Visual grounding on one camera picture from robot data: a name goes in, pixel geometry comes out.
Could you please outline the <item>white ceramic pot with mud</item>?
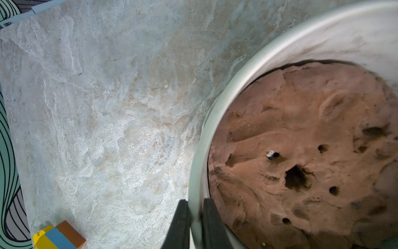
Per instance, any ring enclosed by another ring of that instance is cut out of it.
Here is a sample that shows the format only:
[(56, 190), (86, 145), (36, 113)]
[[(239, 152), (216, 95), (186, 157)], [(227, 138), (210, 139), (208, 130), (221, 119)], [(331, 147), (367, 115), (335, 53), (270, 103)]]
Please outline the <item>white ceramic pot with mud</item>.
[(188, 205), (234, 249), (398, 246), (398, 3), (311, 18), (261, 49), (212, 104)]

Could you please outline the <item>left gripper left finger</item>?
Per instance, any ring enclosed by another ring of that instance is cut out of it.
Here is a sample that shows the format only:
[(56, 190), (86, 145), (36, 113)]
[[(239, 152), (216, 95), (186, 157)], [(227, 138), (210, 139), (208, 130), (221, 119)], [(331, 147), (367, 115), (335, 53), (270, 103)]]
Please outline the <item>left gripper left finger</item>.
[(190, 248), (191, 213), (187, 200), (179, 200), (169, 231), (161, 249)]

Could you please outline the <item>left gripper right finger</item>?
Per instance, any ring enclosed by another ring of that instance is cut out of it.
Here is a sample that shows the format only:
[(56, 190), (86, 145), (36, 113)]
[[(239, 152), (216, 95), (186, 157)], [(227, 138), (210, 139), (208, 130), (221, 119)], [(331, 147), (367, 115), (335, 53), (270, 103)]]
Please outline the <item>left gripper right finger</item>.
[(202, 225), (206, 249), (233, 249), (216, 204), (211, 198), (204, 199)]

